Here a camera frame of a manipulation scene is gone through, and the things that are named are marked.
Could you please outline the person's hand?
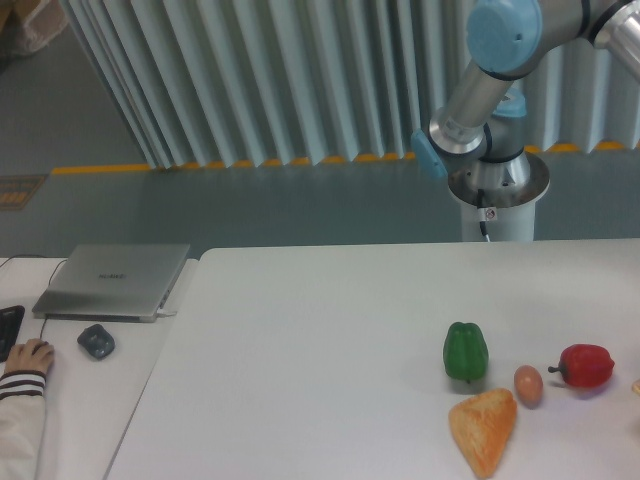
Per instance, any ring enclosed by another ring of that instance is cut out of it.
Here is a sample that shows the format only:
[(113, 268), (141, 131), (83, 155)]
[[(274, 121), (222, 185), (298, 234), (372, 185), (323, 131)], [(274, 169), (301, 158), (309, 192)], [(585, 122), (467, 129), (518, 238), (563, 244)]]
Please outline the person's hand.
[(32, 350), (35, 345), (46, 342), (42, 339), (32, 338), (24, 344), (16, 344), (10, 351), (5, 362), (5, 375), (33, 373), (47, 377), (48, 372), (54, 362), (55, 349), (46, 356), (33, 356)]

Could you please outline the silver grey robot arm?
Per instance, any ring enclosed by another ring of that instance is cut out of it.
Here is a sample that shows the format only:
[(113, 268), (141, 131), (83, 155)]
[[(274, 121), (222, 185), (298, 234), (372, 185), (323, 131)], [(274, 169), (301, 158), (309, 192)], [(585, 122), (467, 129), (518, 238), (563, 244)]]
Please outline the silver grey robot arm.
[(526, 143), (638, 143), (637, 2), (479, 1), (466, 43), (452, 96), (411, 138), (462, 202), (511, 208), (542, 195), (548, 169)]

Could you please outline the forearm in striped sleeve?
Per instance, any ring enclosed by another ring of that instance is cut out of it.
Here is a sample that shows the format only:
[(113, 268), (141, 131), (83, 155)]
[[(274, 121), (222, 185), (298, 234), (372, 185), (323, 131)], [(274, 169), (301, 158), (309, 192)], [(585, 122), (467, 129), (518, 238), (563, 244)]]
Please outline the forearm in striped sleeve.
[(17, 371), (1, 377), (1, 478), (35, 479), (45, 425), (46, 375)]

